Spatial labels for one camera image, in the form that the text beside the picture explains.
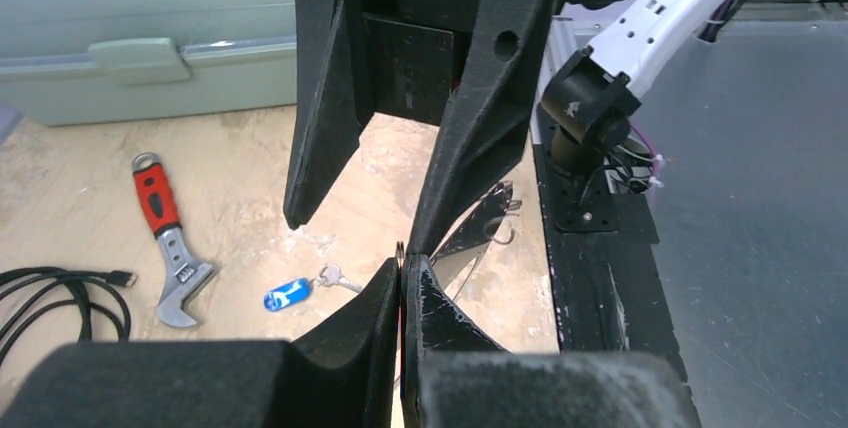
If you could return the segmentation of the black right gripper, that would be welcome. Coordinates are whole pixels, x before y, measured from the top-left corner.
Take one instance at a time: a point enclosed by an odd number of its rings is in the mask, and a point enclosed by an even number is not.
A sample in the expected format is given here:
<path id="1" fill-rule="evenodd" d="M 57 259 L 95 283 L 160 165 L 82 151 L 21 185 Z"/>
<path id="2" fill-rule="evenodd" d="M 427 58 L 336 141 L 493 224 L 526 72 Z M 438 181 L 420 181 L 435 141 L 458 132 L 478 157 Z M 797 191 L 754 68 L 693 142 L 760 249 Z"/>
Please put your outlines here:
<path id="1" fill-rule="evenodd" d="M 441 124 L 407 243 L 411 254 L 431 253 L 521 158 L 557 0 L 295 0 L 295 7 L 288 226 L 315 215 L 375 114 Z"/>

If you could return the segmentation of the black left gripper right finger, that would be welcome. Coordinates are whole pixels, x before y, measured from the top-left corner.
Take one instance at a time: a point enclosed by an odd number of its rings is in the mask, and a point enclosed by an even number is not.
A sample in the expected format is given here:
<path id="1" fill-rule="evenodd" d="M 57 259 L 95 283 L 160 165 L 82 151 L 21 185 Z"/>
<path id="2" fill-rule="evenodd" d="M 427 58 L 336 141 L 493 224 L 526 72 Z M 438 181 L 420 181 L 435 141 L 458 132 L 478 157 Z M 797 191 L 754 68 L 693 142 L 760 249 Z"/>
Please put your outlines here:
<path id="1" fill-rule="evenodd" d="M 402 269 L 400 399 L 409 427 L 697 427 L 671 366 L 639 352 L 515 354 L 438 285 L 430 260 Z"/>

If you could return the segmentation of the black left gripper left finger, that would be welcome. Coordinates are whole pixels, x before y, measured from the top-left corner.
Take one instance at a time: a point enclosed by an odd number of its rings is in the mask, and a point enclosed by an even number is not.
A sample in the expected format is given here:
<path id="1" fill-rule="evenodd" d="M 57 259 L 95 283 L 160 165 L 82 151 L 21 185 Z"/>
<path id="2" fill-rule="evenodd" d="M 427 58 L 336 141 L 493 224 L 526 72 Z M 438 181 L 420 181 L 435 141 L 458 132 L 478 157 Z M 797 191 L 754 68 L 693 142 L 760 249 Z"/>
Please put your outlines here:
<path id="1" fill-rule="evenodd" d="M 293 341 L 66 345 L 28 376 L 5 427 L 386 427 L 399 268 Z"/>

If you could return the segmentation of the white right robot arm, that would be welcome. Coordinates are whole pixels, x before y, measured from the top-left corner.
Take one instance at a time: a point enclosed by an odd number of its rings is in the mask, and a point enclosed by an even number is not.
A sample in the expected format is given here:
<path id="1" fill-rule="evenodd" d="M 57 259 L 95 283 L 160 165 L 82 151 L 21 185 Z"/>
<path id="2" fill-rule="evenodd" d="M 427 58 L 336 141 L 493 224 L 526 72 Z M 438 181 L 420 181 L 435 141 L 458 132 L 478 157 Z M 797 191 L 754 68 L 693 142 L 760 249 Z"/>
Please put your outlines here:
<path id="1" fill-rule="evenodd" d="M 601 154 L 727 0 L 295 0 L 297 115 L 284 197 L 310 221 L 372 117 L 435 125 L 409 238 L 433 250 L 521 159 L 542 103 Z"/>

